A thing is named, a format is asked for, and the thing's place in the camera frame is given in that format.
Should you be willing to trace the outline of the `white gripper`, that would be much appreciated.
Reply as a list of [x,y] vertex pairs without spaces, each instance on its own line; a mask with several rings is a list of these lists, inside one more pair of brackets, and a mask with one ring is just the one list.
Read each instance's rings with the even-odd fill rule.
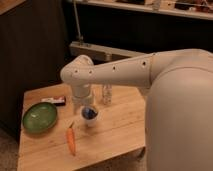
[[72,86],[71,90],[74,114],[78,113],[81,106],[90,106],[93,104],[94,95],[90,84]]

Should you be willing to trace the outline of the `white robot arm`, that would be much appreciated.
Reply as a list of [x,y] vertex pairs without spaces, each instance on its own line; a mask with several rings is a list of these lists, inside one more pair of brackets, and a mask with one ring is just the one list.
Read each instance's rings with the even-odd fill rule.
[[147,90],[147,171],[213,171],[213,52],[183,49],[95,65],[80,55],[60,71],[85,104],[93,84]]

